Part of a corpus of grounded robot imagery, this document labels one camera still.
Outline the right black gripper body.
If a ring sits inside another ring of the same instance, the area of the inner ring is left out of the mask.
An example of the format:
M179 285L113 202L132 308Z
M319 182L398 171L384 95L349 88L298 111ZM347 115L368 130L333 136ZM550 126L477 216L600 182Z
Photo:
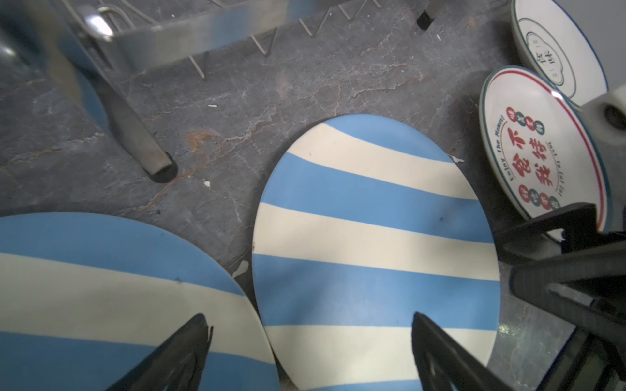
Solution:
M494 235L512 267L510 292L575 327L539 390L625 388L625 233L599 231L596 215L596 205L579 202ZM561 235L556 256L536 260L505 247L551 231Z

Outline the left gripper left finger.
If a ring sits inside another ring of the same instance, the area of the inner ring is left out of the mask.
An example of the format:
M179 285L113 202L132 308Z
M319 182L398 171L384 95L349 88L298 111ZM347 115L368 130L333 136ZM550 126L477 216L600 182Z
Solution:
M198 390L214 328L194 315L111 390Z

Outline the blue striped plate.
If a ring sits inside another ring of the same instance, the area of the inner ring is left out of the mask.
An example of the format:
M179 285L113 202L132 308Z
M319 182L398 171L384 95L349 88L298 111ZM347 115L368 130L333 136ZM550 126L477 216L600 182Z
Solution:
M238 283L161 228L94 213L1 220L1 387L104 390L196 314L213 332L203 390L277 390Z
M500 318L492 230L468 180L386 117L313 126L280 158L254 225L253 277L272 349L301 390L418 390L420 312L481 363Z

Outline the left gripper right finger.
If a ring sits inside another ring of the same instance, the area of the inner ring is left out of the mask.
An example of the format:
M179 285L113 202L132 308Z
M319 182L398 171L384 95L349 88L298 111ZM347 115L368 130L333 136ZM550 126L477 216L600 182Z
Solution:
M422 313L412 321L412 354L424 390L509 390L441 327Z

